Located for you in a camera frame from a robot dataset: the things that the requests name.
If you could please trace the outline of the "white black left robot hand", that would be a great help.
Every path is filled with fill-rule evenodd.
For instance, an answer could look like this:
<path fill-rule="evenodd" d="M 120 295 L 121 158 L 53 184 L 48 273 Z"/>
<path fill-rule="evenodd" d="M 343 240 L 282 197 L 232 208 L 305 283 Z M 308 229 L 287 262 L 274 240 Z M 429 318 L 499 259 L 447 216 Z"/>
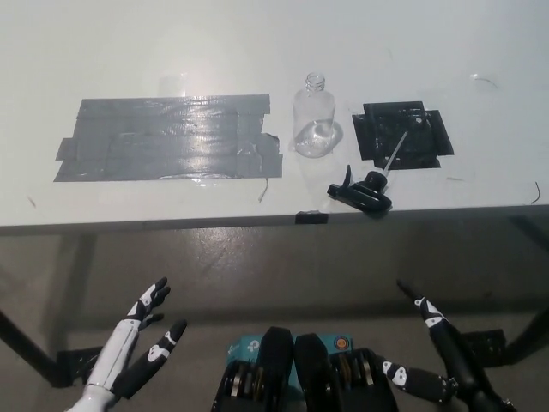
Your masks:
<path fill-rule="evenodd" d="M 107 411 L 122 398 L 132 398 L 166 363 L 187 328 L 187 321 L 176 322 L 139 359 L 130 364 L 140 333 L 163 319 L 154 314 L 171 292 L 168 280 L 153 283 L 114 328 L 84 385 L 81 397 L 71 411 Z"/>

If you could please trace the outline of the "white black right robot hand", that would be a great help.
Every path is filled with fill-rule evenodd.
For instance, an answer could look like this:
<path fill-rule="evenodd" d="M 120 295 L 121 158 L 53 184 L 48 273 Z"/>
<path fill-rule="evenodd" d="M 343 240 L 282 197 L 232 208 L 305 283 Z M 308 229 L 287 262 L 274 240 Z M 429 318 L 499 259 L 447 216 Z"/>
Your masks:
<path fill-rule="evenodd" d="M 461 332 L 422 293 L 403 280 L 396 284 L 418 308 L 447 375 L 406 367 L 380 356 L 378 364 L 388 381 L 396 389 L 431 403 L 448 403 L 456 397 L 469 411 L 514 411 L 511 401 L 494 391 Z"/>

